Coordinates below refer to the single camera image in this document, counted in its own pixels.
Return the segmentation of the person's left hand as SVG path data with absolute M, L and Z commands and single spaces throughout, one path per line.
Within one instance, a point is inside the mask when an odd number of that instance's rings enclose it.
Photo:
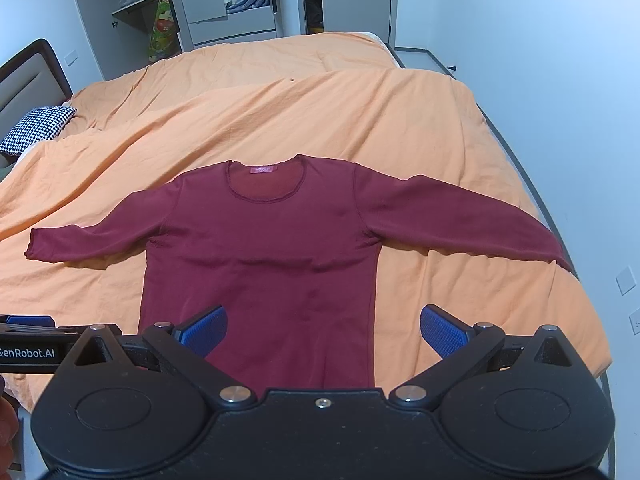
M 12 404 L 4 397 L 4 379 L 0 386 L 0 474 L 2 479 L 9 479 L 9 468 L 13 463 L 12 441 L 20 423 Z

